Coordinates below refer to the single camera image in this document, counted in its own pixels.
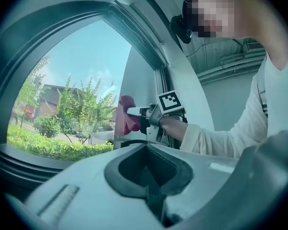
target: window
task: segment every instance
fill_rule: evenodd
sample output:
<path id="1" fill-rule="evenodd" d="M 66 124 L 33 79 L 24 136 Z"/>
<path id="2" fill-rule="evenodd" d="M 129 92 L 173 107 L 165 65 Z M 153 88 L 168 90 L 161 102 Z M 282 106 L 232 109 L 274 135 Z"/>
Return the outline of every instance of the window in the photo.
<path id="1" fill-rule="evenodd" d="M 149 71 L 149 89 L 136 85 L 137 78 L 146 82 L 136 73 L 143 65 L 142 76 Z M 87 25 L 61 40 L 30 72 L 12 109 L 7 143 L 71 161 L 110 151 L 121 86 L 123 94 L 151 99 L 147 93 L 155 94 L 153 75 L 140 54 L 107 23 Z"/>

